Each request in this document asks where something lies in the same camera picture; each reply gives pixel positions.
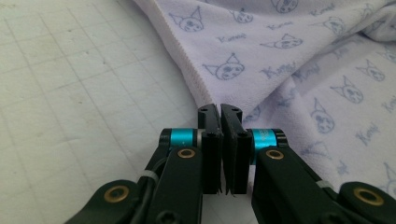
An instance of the cat ear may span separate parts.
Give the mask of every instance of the cat ear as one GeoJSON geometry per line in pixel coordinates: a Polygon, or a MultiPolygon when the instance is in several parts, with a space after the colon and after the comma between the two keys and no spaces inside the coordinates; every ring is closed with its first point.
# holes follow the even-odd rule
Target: cat ear
{"type": "Polygon", "coordinates": [[[366,61],[367,61],[367,65],[368,65],[369,67],[376,68],[376,67],[375,67],[375,64],[373,64],[372,62],[370,62],[368,59],[366,59],[366,61]]]}
{"type": "Polygon", "coordinates": [[[320,104],[317,98],[315,98],[315,110],[316,111],[322,111],[326,113],[326,110],[323,108],[323,106],[320,104]]]}
{"type": "Polygon", "coordinates": [[[386,162],[384,162],[384,164],[385,164],[385,167],[387,168],[388,179],[396,180],[396,172],[394,172],[386,162]]]}
{"type": "Polygon", "coordinates": [[[276,42],[270,42],[270,43],[265,43],[265,44],[260,44],[260,45],[268,47],[268,48],[275,48],[276,47],[276,42]]]}
{"type": "Polygon", "coordinates": [[[174,22],[175,22],[176,25],[180,25],[181,21],[183,20],[182,17],[175,16],[175,15],[172,14],[172,13],[169,13],[169,16],[171,16],[172,19],[174,19],[174,22]]]}
{"type": "Polygon", "coordinates": [[[369,73],[367,72],[367,68],[366,67],[356,67],[358,70],[360,70],[361,72],[363,72],[365,75],[369,75],[369,73]]]}
{"type": "Polygon", "coordinates": [[[233,53],[231,57],[227,60],[227,63],[240,63],[239,60],[235,57],[235,54],[233,53]]]}
{"type": "Polygon", "coordinates": [[[346,76],[344,76],[344,84],[346,86],[353,86],[353,87],[355,86],[355,85],[353,85],[353,83],[349,79],[347,79],[346,76]]]}
{"type": "Polygon", "coordinates": [[[282,37],[282,40],[285,40],[285,39],[295,39],[296,37],[294,37],[294,36],[292,36],[292,35],[288,35],[288,34],[285,34],[283,37],[282,37]]]}
{"type": "Polygon", "coordinates": [[[197,19],[198,21],[200,21],[202,19],[201,11],[200,11],[199,7],[197,7],[197,9],[195,9],[195,11],[191,14],[191,17],[197,19]]]}
{"type": "Polygon", "coordinates": [[[216,72],[218,71],[219,67],[215,65],[206,65],[204,64],[204,68],[206,68],[207,71],[210,72],[213,76],[216,75],[216,72]]]}
{"type": "Polygon", "coordinates": [[[344,91],[342,87],[330,87],[332,90],[336,91],[338,94],[340,94],[341,96],[345,96],[344,95],[344,91]]]}

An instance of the cloth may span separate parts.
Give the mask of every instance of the cloth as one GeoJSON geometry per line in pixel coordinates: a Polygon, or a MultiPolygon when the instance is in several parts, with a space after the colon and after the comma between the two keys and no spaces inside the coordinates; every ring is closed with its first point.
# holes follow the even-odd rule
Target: cloth
{"type": "Polygon", "coordinates": [[[396,198],[396,1],[135,1],[198,106],[282,129],[336,190],[356,180],[396,198]]]}

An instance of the cat face print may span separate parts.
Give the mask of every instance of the cat face print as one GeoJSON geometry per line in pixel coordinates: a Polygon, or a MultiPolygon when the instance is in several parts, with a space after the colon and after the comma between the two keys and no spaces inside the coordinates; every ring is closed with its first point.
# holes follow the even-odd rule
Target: cat face print
{"type": "Polygon", "coordinates": [[[363,101],[363,93],[361,93],[361,91],[345,76],[343,87],[331,87],[331,89],[335,90],[353,104],[360,104],[363,101]]]}
{"type": "Polygon", "coordinates": [[[383,81],[385,79],[385,75],[369,60],[366,60],[366,67],[357,67],[363,74],[371,77],[375,81],[383,81]]]}
{"type": "Polygon", "coordinates": [[[298,6],[298,0],[272,0],[273,6],[279,13],[288,13],[298,6]]]}
{"type": "Polygon", "coordinates": [[[311,118],[317,124],[319,133],[329,133],[334,129],[334,120],[317,99],[315,99],[315,110],[311,113],[311,118]]]}
{"type": "Polygon", "coordinates": [[[239,76],[244,70],[245,66],[242,65],[234,54],[227,60],[226,63],[219,66],[206,65],[204,67],[216,78],[220,80],[229,80],[239,76]]]}
{"type": "Polygon", "coordinates": [[[199,7],[195,9],[189,17],[176,16],[171,13],[169,13],[169,15],[172,17],[175,24],[185,32],[198,32],[204,29],[199,7]]]}
{"type": "Polygon", "coordinates": [[[373,14],[374,6],[371,4],[366,4],[366,7],[361,10],[361,19],[367,19],[371,14],[373,14]]]}
{"type": "Polygon", "coordinates": [[[244,119],[244,122],[250,122],[250,121],[255,121],[259,119],[260,117],[261,110],[258,106],[254,108],[253,112],[251,112],[249,115],[247,115],[244,119]]]}
{"type": "Polygon", "coordinates": [[[346,30],[344,21],[338,17],[330,17],[325,22],[315,23],[312,25],[324,26],[324,27],[330,29],[337,36],[341,36],[346,30]]]}
{"type": "Polygon", "coordinates": [[[386,185],[386,192],[393,198],[396,198],[396,172],[393,171],[390,166],[385,163],[388,175],[388,184],[386,185]]]}
{"type": "Polygon", "coordinates": [[[233,18],[239,23],[248,23],[253,21],[253,16],[247,14],[244,9],[241,9],[239,12],[231,11],[233,13],[233,18]]]}
{"type": "Polygon", "coordinates": [[[390,49],[386,48],[385,53],[379,53],[380,55],[382,55],[384,58],[388,59],[388,61],[392,62],[392,63],[396,63],[396,53],[393,53],[392,51],[390,51],[390,49]]]}
{"type": "Polygon", "coordinates": [[[268,48],[276,48],[276,49],[292,49],[297,46],[303,44],[303,40],[300,38],[296,38],[292,35],[283,35],[282,39],[276,42],[270,42],[266,44],[261,44],[262,46],[268,48]]]}

